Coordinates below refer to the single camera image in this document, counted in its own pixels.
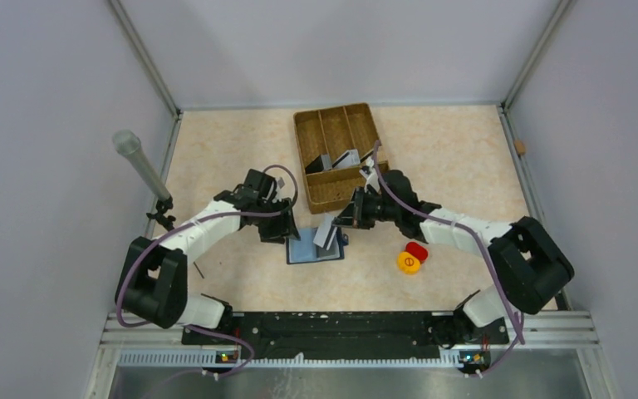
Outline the gold card in tray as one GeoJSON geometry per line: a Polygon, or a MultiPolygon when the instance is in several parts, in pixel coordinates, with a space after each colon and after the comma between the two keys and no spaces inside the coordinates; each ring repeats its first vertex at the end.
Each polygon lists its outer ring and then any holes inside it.
{"type": "Polygon", "coordinates": [[[360,157],[361,165],[365,165],[366,163],[370,163],[370,162],[376,163],[377,160],[378,160],[378,156],[375,154],[374,150],[369,150],[360,157]]]}

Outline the red toy block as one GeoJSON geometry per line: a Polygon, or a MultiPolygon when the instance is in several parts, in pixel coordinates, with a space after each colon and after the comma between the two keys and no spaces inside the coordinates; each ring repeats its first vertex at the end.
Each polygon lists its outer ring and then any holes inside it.
{"type": "Polygon", "coordinates": [[[429,257],[429,250],[422,244],[419,244],[415,241],[409,242],[405,246],[405,251],[414,256],[421,263],[423,263],[429,257]]]}

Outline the silver striped credit card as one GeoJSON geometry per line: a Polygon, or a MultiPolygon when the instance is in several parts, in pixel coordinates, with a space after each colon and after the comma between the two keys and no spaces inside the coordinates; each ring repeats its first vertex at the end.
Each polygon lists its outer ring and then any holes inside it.
{"type": "Polygon", "coordinates": [[[312,241],[318,248],[328,250],[332,246],[333,239],[336,237],[334,218],[332,214],[325,213],[323,215],[312,241]]]}

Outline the silver card in tray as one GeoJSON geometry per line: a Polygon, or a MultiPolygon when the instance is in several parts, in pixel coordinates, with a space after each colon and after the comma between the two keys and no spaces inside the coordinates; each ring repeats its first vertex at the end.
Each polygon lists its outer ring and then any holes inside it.
{"type": "Polygon", "coordinates": [[[357,149],[349,149],[343,152],[332,162],[333,170],[343,170],[360,165],[360,155],[357,149]]]}

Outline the grey microphone on tripod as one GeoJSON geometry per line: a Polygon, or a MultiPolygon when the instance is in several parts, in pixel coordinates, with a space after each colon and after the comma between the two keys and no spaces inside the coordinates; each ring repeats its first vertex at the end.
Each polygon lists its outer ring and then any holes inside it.
{"type": "Polygon", "coordinates": [[[113,134],[112,143],[115,151],[131,164],[155,196],[155,211],[148,212],[146,217],[162,226],[166,231],[173,230],[176,218],[167,214],[174,207],[172,194],[150,163],[142,148],[140,138],[130,130],[120,130],[113,134]]]}

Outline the small brown block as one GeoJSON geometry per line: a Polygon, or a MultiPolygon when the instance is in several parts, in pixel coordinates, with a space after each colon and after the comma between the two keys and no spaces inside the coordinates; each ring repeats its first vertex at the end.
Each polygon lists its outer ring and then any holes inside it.
{"type": "Polygon", "coordinates": [[[515,149],[517,156],[523,156],[527,152],[527,148],[521,140],[514,140],[513,147],[515,149]]]}

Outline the woven brown divided tray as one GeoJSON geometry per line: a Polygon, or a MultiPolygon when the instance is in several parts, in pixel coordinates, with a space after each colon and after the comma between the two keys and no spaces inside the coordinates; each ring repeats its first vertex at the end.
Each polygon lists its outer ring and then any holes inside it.
{"type": "Polygon", "coordinates": [[[345,207],[353,190],[365,183],[361,167],[380,139],[369,105],[299,111],[292,121],[309,211],[345,207]]]}

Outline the dark grey credit card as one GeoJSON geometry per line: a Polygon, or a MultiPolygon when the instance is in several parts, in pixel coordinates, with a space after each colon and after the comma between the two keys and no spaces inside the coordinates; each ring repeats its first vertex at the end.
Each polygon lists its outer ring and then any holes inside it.
{"type": "Polygon", "coordinates": [[[311,175],[322,173],[332,169],[331,157],[328,154],[321,154],[311,161],[305,168],[305,174],[311,175]]]}

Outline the navy blue card holder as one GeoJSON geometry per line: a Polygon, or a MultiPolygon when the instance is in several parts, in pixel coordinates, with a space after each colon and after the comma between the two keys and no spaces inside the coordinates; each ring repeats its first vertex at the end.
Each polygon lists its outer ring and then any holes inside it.
{"type": "Polygon", "coordinates": [[[342,260],[345,258],[345,247],[349,239],[341,229],[336,229],[330,248],[323,249],[313,242],[317,228],[301,228],[298,230],[300,239],[288,239],[286,242],[286,263],[314,264],[342,260]]]}

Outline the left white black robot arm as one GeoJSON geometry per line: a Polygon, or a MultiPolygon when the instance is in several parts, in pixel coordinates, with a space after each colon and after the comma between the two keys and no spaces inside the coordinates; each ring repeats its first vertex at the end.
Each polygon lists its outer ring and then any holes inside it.
{"type": "Polygon", "coordinates": [[[215,195],[192,219],[154,238],[134,239],[125,256],[115,292],[120,325],[200,327],[213,343],[233,333],[232,306],[189,291],[188,268],[216,243],[247,226],[266,244],[298,239],[293,208],[298,196],[282,198],[281,185],[267,171],[248,171],[243,183],[215,195]]]}

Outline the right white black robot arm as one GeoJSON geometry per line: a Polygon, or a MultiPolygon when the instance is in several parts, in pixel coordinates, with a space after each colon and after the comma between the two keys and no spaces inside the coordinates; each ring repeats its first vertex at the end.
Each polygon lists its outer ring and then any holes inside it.
{"type": "Polygon", "coordinates": [[[399,170],[373,173],[371,179],[354,189],[333,225],[372,229],[378,222],[392,223],[408,239],[448,245],[486,263],[492,285],[454,310],[454,332],[464,342],[477,342],[500,318],[514,321],[539,313],[575,276],[572,264],[533,217],[496,222],[456,213],[420,199],[399,170]]]}

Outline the yellow round toy block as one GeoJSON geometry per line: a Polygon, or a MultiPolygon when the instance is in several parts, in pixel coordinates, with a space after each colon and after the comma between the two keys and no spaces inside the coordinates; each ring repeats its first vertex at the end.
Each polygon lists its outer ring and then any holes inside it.
{"type": "Polygon", "coordinates": [[[396,266],[402,273],[414,275],[420,271],[421,261],[413,254],[403,251],[396,259],[396,266]]]}

